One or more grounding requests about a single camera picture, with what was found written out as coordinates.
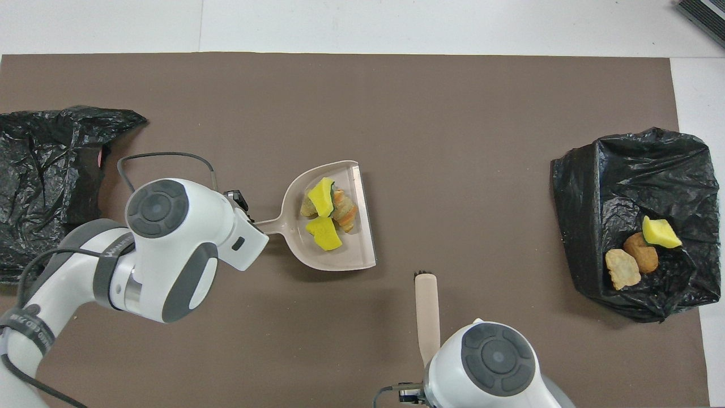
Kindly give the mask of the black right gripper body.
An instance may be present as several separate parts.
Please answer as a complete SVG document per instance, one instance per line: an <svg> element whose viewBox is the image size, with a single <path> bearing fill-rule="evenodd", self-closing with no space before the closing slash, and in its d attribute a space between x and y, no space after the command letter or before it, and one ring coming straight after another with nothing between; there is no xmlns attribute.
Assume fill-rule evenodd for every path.
<svg viewBox="0 0 725 408"><path fill-rule="evenodd" d="M404 405L425 405L427 397L421 382L400 382L397 384L399 403Z"/></svg>

